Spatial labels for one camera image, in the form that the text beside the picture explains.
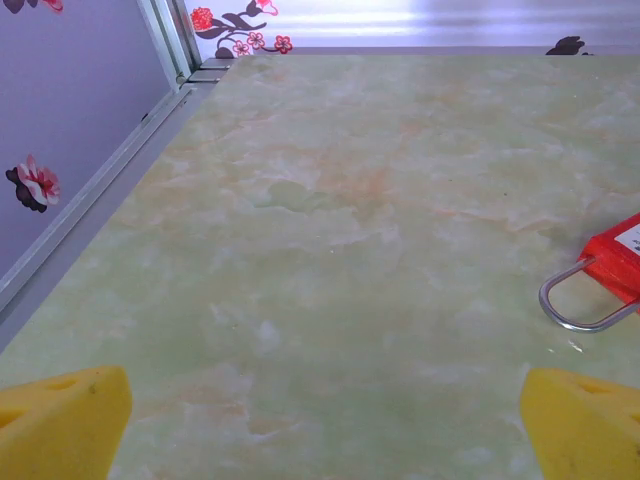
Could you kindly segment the red padlock with silver shackle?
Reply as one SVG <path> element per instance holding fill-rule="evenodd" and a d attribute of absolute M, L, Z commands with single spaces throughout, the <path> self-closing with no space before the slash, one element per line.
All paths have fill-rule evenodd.
<path fill-rule="evenodd" d="M 583 271 L 624 305 L 590 323 L 579 323 L 563 316 L 552 305 L 551 290 L 562 281 Z M 589 239 L 569 268 L 548 278 L 538 292 L 544 313 L 557 325 L 574 332 L 599 333 L 633 313 L 640 312 L 640 212 Z"/>

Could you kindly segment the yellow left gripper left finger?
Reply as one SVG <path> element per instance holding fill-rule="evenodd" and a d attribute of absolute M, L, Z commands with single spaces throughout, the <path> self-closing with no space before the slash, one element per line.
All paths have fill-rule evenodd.
<path fill-rule="evenodd" d="M 132 406 L 121 366 L 0 389 L 0 480 L 107 480 Z"/>

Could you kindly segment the aluminium frame post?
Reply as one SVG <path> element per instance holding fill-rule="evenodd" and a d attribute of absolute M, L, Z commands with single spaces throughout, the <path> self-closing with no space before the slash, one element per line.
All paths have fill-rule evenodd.
<path fill-rule="evenodd" d="M 170 87 L 178 91 L 202 64 L 185 0 L 136 0 Z"/>

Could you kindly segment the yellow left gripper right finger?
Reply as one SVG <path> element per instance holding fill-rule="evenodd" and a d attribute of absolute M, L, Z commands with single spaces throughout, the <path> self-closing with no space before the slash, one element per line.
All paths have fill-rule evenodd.
<path fill-rule="evenodd" d="M 640 480 L 640 389 L 535 368 L 519 405 L 544 480 Z"/>

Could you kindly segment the aluminium frame side rail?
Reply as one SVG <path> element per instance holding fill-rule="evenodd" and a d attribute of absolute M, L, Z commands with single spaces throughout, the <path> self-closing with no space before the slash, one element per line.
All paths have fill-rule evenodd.
<path fill-rule="evenodd" d="M 65 239 L 110 184 L 149 142 L 192 88 L 183 85 L 166 95 L 54 218 L 11 269 L 0 278 L 0 311 L 17 296 L 40 266 Z"/>

